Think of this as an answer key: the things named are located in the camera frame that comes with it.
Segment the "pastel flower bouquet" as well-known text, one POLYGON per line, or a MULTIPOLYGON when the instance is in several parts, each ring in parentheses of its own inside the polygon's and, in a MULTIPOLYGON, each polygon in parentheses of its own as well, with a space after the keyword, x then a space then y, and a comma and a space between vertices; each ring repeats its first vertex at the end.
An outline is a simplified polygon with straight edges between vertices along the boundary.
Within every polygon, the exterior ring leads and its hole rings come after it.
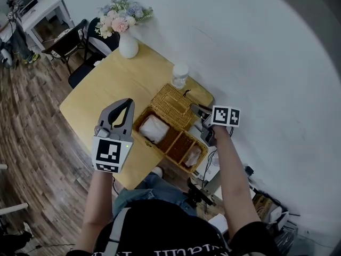
POLYGON ((152 17, 152 7, 144 7, 134 0, 108 0, 108 3, 100 8, 95 32, 107 39, 114 33, 123 33, 152 17))

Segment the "white router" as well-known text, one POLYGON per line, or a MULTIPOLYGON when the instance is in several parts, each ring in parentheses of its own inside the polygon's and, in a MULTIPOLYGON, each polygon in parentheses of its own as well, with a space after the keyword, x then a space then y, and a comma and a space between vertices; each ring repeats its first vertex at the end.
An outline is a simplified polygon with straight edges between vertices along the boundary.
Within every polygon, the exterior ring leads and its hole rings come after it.
POLYGON ((282 207, 278 206, 270 212, 270 225, 275 225, 275 228, 280 231, 288 221, 289 212, 283 211, 282 207))

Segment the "clear plastic jar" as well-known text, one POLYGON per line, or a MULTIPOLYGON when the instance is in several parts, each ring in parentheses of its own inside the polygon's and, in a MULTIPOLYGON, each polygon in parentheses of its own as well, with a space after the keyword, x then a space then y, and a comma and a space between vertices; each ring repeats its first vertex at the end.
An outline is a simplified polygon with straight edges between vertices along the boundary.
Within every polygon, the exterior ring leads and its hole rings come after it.
POLYGON ((171 84, 177 89, 182 89, 186 85, 189 75, 189 67, 184 63, 177 63, 173 67, 171 84))

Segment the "wicker basket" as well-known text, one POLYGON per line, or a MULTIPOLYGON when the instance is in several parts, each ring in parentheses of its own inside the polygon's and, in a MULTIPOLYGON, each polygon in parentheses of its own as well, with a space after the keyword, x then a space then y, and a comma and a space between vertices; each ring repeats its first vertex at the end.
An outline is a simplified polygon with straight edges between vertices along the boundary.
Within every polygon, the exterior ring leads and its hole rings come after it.
POLYGON ((133 124, 133 130, 144 138, 147 146, 152 147, 187 173, 193 173, 208 153, 207 146, 189 133, 190 126, 194 122, 194 113, 190 109, 192 103, 194 101, 180 90, 166 84, 133 124), (158 144, 152 143, 139 133, 140 126, 150 115, 155 115, 169 126, 165 138, 158 144), (187 168, 183 160, 194 145, 200 147, 202 153, 197 164, 187 168))

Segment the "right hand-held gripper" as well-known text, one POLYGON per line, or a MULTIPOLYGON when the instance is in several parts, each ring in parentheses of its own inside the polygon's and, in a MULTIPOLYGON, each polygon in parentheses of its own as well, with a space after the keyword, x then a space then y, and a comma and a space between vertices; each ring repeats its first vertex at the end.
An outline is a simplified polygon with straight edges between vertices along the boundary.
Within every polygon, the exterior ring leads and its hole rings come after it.
POLYGON ((201 118, 201 139, 207 146, 216 146, 215 131, 213 126, 230 128, 229 135, 232 136, 235 128, 239 127, 241 111, 228 106, 213 105, 212 108, 201 104, 190 104, 190 109, 196 116, 201 118))

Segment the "person's black shirt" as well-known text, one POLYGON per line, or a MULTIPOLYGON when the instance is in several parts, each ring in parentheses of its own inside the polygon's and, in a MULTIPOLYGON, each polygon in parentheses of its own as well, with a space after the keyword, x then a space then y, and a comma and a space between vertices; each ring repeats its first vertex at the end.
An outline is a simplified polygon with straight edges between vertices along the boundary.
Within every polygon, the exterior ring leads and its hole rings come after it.
POLYGON ((100 232, 92 253, 66 256, 281 256, 262 222, 237 231, 229 244, 207 221, 158 200, 128 204, 100 232))

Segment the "white paper sheet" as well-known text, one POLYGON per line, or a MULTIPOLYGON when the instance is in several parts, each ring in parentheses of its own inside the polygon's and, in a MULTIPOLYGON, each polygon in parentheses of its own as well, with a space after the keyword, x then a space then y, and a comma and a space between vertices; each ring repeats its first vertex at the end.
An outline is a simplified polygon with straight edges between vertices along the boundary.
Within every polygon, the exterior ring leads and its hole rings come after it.
POLYGON ((209 219, 208 222, 217 228, 221 234, 225 234, 228 231, 228 223, 224 215, 221 213, 217 214, 213 218, 209 219))

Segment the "white vase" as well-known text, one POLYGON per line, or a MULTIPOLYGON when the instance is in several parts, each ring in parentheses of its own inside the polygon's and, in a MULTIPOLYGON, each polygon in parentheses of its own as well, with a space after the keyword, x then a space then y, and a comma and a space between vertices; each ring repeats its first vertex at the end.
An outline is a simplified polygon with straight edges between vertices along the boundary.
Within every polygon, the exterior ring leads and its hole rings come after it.
POLYGON ((129 30, 119 33, 119 52, 126 58, 131 59, 135 57, 139 52, 139 45, 137 40, 131 35, 129 30))

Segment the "white wooden frame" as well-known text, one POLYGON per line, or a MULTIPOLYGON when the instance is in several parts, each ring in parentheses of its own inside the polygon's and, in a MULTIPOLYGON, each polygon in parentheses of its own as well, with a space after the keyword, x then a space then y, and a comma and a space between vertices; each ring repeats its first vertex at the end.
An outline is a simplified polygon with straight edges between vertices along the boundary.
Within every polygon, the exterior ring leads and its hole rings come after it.
POLYGON ((20 210, 24 210, 28 208, 28 203, 22 203, 22 204, 18 204, 15 206, 10 206, 10 207, 5 207, 0 209, 0 216, 2 215, 6 215, 12 212, 16 212, 16 211, 20 211, 20 210))

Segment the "light wooden table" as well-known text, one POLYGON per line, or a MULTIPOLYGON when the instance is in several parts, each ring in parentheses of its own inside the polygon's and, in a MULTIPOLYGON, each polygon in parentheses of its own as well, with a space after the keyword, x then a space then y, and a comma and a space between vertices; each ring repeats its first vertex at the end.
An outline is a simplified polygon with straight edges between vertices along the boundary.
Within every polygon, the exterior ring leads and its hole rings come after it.
MULTIPOLYGON (((139 42, 139 52, 125 59, 117 50, 110 53, 65 98, 60 111, 77 134, 83 149, 91 157, 94 128, 102 110, 113 102, 131 98, 135 102, 134 120, 146 109, 161 88, 171 82, 173 64, 147 45, 139 42)), ((186 95, 208 106, 213 96, 189 77, 186 95)), ((134 144, 115 179, 126 189, 134 189, 162 160, 163 155, 147 146, 133 131, 134 144)))

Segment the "person's right forearm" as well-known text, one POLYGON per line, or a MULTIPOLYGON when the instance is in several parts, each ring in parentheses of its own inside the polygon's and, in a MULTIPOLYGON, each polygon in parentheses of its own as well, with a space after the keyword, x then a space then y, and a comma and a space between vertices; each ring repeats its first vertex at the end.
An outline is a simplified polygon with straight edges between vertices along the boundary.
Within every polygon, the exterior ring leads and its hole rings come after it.
POLYGON ((242 162, 223 126, 213 126, 220 166, 221 190, 229 235, 233 237, 239 229, 260 218, 251 199, 249 182, 242 162))

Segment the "person's left forearm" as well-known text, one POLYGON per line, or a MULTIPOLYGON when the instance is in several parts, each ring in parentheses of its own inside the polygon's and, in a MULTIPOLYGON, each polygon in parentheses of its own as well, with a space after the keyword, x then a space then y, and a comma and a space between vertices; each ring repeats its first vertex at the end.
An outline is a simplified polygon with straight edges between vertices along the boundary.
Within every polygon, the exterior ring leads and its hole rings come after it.
POLYGON ((87 195, 80 236, 74 247, 92 253, 98 235, 112 218, 112 174, 95 171, 87 195))

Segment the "black folding chair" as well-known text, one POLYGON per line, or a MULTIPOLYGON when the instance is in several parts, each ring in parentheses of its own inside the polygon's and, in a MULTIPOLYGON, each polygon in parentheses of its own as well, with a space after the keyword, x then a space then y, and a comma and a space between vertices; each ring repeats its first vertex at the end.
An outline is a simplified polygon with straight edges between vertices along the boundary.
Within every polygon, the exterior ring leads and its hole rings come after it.
POLYGON ((95 52, 90 50, 90 38, 99 40, 105 47, 107 47, 111 53, 119 47, 120 36, 118 33, 114 34, 108 38, 103 38, 95 31, 97 23, 100 18, 94 18, 88 25, 86 39, 85 39, 85 53, 83 63, 74 70, 69 78, 68 83, 74 89, 82 80, 85 78, 94 68, 95 63, 104 59, 107 55, 95 48, 95 52))

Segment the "white desk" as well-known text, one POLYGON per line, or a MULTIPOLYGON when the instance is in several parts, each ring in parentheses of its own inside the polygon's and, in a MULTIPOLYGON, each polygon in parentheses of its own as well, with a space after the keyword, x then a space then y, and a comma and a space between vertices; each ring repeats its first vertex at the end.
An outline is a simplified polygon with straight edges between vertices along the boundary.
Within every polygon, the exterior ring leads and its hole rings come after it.
POLYGON ((35 32, 35 26, 56 9, 59 9, 62 20, 67 23, 69 28, 73 28, 75 25, 64 5, 63 0, 41 0, 21 18, 23 31, 31 37, 41 51, 43 51, 45 47, 43 45, 42 38, 35 32))

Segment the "black waist-mounted device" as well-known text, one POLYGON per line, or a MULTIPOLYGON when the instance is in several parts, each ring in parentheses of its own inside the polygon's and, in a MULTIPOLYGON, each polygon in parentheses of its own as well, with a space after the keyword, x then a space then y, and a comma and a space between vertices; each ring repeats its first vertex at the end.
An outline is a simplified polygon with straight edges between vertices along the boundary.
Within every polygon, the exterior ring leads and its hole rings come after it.
POLYGON ((199 184, 188 178, 187 186, 189 190, 183 194, 188 198, 188 203, 192 208, 196 208, 198 203, 204 202, 209 206, 216 206, 212 197, 199 184))

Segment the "crumpled clear plastic packet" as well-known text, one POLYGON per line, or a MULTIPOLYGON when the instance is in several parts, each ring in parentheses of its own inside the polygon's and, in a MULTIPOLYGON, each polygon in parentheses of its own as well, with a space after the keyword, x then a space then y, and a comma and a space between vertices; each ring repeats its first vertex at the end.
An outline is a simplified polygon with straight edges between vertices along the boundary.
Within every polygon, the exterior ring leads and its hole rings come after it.
POLYGON ((190 168, 196 165, 201 153, 202 153, 201 148, 198 147, 197 145, 194 145, 183 160, 185 166, 187 168, 190 168))

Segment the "person's blue jeans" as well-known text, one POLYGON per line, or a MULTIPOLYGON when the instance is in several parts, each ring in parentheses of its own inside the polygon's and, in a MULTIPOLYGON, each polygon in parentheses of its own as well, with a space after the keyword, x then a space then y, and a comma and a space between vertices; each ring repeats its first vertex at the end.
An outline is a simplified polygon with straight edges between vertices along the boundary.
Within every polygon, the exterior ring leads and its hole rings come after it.
POLYGON ((133 190, 123 188, 112 207, 113 217, 129 203, 140 200, 158 199, 179 206, 188 215, 197 216, 197 210, 189 204, 189 198, 179 188, 151 172, 133 190))

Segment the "black chair with patterned cushion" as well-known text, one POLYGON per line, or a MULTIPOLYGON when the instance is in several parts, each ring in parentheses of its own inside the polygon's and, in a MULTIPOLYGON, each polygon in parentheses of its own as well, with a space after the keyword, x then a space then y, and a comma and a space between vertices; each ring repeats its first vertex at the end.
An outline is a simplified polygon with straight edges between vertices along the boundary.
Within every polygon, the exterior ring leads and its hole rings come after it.
POLYGON ((42 51, 42 53, 50 55, 53 59, 61 60, 67 66, 70 75, 72 73, 68 64, 70 57, 77 50, 85 49, 84 28, 86 24, 87 20, 83 19, 74 28, 62 32, 61 36, 55 39, 50 47, 42 51))

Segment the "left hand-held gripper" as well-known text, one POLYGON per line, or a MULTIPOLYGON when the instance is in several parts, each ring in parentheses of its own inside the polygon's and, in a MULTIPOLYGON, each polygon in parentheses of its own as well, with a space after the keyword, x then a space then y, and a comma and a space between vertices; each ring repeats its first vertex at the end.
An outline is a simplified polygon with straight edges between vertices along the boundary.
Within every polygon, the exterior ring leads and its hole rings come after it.
POLYGON ((99 127, 92 138, 92 164, 96 171, 120 173, 133 146, 131 136, 135 103, 133 99, 118 100, 104 108, 100 114, 99 127), (114 121, 124 112, 120 124, 114 121), (105 129, 119 128, 122 134, 105 129))

